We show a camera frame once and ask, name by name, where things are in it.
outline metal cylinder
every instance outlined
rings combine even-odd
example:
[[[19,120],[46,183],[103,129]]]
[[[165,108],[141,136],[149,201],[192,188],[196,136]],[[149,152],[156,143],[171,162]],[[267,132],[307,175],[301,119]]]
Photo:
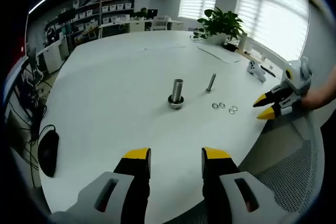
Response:
[[[182,79],[175,79],[174,80],[174,87],[173,87],[173,93],[172,93],[173,102],[178,103],[180,101],[182,85],[183,85],[183,80]]]
[[[211,80],[210,80],[210,83],[209,83],[209,86],[208,88],[206,89],[206,91],[210,92],[211,91],[211,87],[212,87],[212,84],[214,84],[214,81],[215,81],[215,77],[216,77],[216,74],[214,73],[211,77]]]

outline metal nut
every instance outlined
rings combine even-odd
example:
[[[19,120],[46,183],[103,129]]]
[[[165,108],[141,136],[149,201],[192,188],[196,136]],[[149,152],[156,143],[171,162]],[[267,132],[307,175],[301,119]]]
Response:
[[[215,109],[215,110],[218,110],[219,106],[217,103],[213,103],[212,104],[212,108]]]
[[[233,109],[233,108],[229,108],[229,112],[230,112],[230,114],[236,114],[236,111]]]
[[[226,107],[224,102],[220,102],[220,103],[219,103],[219,106],[220,106],[222,109],[225,109],[225,107]]]

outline office desk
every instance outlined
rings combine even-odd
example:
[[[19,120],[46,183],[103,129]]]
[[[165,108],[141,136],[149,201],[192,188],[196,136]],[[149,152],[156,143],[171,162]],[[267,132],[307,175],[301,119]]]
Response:
[[[147,223],[163,223],[203,200],[201,148],[230,153],[239,165],[266,121],[255,100],[280,80],[250,75],[249,61],[224,63],[201,51],[187,31],[146,31],[102,38],[76,47],[47,100],[41,129],[60,136],[54,178],[40,172],[50,210],[65,211],[100,174],[113,171],[129,150],[150,147],[151,194]],[[211,76],[216,79],[205,92]],[[184,80],[179,111],[167,98]],[[214,110],[213,103],[225,109]],[[232,105],[236,114],[229,113]]]
[[[106,27],[110,27],[110,26],[119,26],[119,25],[126,25],[126,24],[130,24],[130,23],[139,23],[139,22],[152,23],[153,20],[152,20],[152,19],[146,19],[146,20],[132,20],[132,21],[111,22],[111,23],[102,24],[102,25],[100,25],[100,26],[98,27],[98,28],[99,28],[98,38],[99,38],[99,39],[102,38],[102,36],[103,36],[103,29],[106,28]],[[171,27],[173,23],[182,24],[183,22],[175,21],[175,20],[168,21],[168,22],[167,22],[168,30],[170,30],[169,27]]]

